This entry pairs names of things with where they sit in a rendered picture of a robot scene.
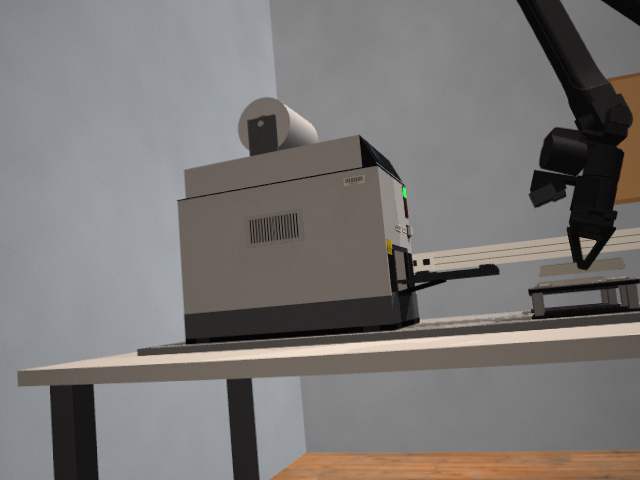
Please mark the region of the white cylinder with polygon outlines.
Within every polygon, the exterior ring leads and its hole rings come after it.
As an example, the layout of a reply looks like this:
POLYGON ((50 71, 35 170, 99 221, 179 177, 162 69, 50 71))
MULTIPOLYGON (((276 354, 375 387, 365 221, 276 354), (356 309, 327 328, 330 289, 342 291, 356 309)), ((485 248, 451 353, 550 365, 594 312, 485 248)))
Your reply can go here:
POLYGON ((311 123, 281 101, 272 97, 263 97, 251 102, 239 119, 239 139, 247 150, 249 150, 247 120, 271 114, 276 115, 278 150, 318 143, 317 132, 311 123))

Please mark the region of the beige well plate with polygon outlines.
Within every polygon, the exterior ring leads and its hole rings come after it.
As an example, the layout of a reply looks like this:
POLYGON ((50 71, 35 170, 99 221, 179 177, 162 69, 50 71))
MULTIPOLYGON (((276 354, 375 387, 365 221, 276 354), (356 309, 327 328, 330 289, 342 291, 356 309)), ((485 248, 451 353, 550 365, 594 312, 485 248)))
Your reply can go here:
POLYGON ((578 269, 577 267, 577 263, 569 263, 569 264, 559 264, 559 265, 549 265, 549 266, 540 266, 540 273, 539 275, 542 277, 545 276, 549 276, 549 275, 559 275, 559 274, 569 274, 569 273, 579 273, 579 272, 583 272, 583 273, 587 273, 590 271, 600 271, 600 270, 610 270, 610 269, 623 269, 626 268, 624 262, 623 262, 623 258, 617 258, 617 259, 607 259, 607 260, 598 260, 598 261, 593 261, 593 263, 591 264, 591 266, 589 267, 588 270, 583 270, 583 269, 578 269))
POLYGON ((537 285, 552 284, 552 286, 556 286, 556 285, 567 285, 567 284, 578 284, 578 283, 598 282, 598 280, 605 281, 605 277, 586 278, 586 279, 576 279, 576 280, 566 280, 566 281, 555 281, 555 282, 545 282, 545 283, 537 283, 537 285))

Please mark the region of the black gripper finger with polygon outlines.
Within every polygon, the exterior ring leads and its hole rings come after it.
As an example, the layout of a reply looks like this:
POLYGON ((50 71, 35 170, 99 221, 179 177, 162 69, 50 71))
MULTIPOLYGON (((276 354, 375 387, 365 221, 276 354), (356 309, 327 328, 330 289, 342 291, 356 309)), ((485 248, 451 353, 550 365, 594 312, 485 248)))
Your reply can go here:
POLYGON ((571 235, 574 245, 574 251, 576 256, 576 262, 578 269, 588 270, 608 240, 611 238, 616 230, 616 227, 607 226, 603 224, 581 221, 576 219, 570 219, 569 221, 571 235), (594 233, 602 235, 601 240, 598 242, 594 250, 591 252, 587 260, 583 260, 579 231, 594 233))
MULTIPOLYGON (((567 234, 568 234, 568 238, 569 238, 569 243, 570 243, 570 248, 571 248, 571 253, 572 253, 572 258, 573 258, 573 263, 574 263, 574 262, 576 262, 576 256, 575 256, 574 245, 573 245, 573 240, 572 240, 570 227, 567 227, 567 234)), ((596 244, 594 245, 594 247, 592 248, 590 253, 587 255, 587 257, 585 258, 585 260, 586 260, 589 257, 589 255, 591 254, 591 252, 594 250, 594 248, 596 247, 598 242, 601 240, 602 235, 579 231, 579 236, 582 237, 582 238, 596 240, 596 244)))

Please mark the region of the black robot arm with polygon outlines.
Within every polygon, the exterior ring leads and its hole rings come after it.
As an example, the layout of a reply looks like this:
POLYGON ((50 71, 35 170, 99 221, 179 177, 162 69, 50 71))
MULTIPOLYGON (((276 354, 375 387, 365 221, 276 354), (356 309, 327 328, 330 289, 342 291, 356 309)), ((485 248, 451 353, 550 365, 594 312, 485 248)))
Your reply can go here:
POLYGON ((570 211, 574 204, 595 207, 597 177, 619 182, 624 152, 616 146, 628 136, 633 115, 595 64, 560 0, 517 2, 563 86, 578 128, 555 127, 544 139, 540 168, 563 174, 534 170, 529 197, 538 208, 565 198, 571 185, 576 189, 570 211))

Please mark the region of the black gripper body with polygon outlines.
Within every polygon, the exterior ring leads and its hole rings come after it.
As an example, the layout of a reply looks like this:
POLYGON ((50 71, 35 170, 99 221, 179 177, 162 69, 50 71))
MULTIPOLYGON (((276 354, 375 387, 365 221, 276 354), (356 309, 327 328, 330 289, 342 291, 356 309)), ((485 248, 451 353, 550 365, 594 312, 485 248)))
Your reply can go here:
POLYGON ((614 220, 616 220, 617 213, 618 213, 617 211, 613 210, 618 182, 615 180, 608 180, 608 183, 604 183, 605 178, 603 177, 597 177, 597 178, 601 179, 601 182, 600 182, 599 192, 597 196, 596 206, 590 207, 590 206, 574 204, 571 210, 570 219, 576 219, 581 221, 613 226, 614 220), (599 208, 596 208, 596 207, 599 207, 599 208), (602 210, 601 208, 610 209, 610 210, 602 210), (580 216, 587 217, 587 218, 582 218, 580 216), (604 218, 603 216, 606 218, 604 218))

